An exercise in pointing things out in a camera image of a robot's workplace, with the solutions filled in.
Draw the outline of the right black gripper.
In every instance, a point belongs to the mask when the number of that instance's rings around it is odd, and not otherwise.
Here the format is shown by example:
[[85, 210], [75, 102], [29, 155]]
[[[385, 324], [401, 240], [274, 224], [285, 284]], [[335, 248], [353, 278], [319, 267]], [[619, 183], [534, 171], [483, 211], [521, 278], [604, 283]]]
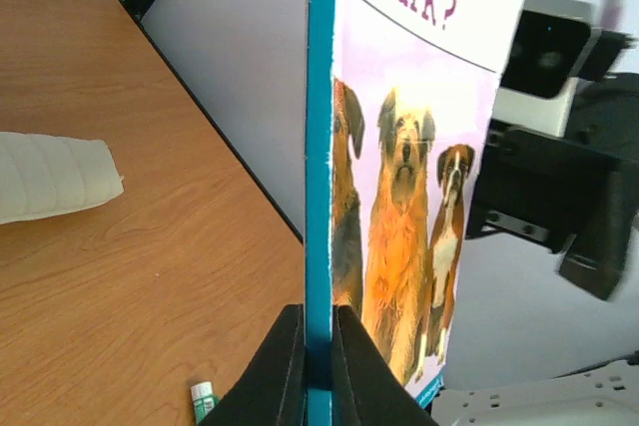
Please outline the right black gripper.
[[638, 77], [579, 92], [560, 137], [493, 120], [466, 228], [506, 232], [561, 257], [558, 273], [608, 300], [627, 269], [638, 214]]

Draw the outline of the purple dog picture book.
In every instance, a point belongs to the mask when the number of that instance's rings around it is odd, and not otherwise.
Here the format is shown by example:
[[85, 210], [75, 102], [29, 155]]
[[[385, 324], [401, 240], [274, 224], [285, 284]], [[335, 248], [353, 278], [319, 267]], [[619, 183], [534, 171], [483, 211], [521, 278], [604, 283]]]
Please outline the purple dog picture book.
[[350, 307], [420, 406], [439, 391], [473, 189], [523, 0], [309, 0], [305, 341], [331, 417]]

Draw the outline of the cream quilted pencil case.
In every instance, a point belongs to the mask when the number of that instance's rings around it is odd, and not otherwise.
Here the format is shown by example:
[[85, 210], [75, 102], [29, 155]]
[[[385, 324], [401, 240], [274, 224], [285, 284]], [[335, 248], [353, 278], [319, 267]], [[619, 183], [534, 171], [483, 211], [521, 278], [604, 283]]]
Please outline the cream quilted pencil case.
[[1, 134], [1, 222], [99, 207], [124, 192], [107, 144], [40, 134]]

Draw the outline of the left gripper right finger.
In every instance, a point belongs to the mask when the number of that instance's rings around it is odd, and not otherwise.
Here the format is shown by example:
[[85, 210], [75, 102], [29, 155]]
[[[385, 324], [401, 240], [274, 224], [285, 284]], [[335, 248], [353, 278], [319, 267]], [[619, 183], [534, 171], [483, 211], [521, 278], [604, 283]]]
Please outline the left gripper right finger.
[[334, 425], [436, 425], [394, 378], [348, 306], [333, 309], [330, 359]]

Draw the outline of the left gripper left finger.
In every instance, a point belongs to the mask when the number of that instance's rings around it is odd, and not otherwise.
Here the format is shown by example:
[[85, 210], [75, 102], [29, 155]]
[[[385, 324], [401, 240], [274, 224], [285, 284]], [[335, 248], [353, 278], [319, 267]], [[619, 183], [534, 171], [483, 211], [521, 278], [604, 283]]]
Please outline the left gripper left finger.
[[305, 423], [304, 309], [285, 306], [236, 384], [201, 421], [205, 426]]

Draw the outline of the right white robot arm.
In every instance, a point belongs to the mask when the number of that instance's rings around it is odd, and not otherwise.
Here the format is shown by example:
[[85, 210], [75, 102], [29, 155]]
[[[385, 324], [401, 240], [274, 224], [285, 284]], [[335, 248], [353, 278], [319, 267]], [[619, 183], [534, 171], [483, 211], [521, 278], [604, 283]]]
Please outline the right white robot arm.
[[[507, 232], [548, 248], [558, 272], [601, 300], [626, 271], [638, 218], [638, 77], [617, 73], [579, 92], [561, 137], [496, 123], [471, 209], [470, 233]], [[441, 425], [634, 425], [638, 358], [550, 380], [446, 389]]]

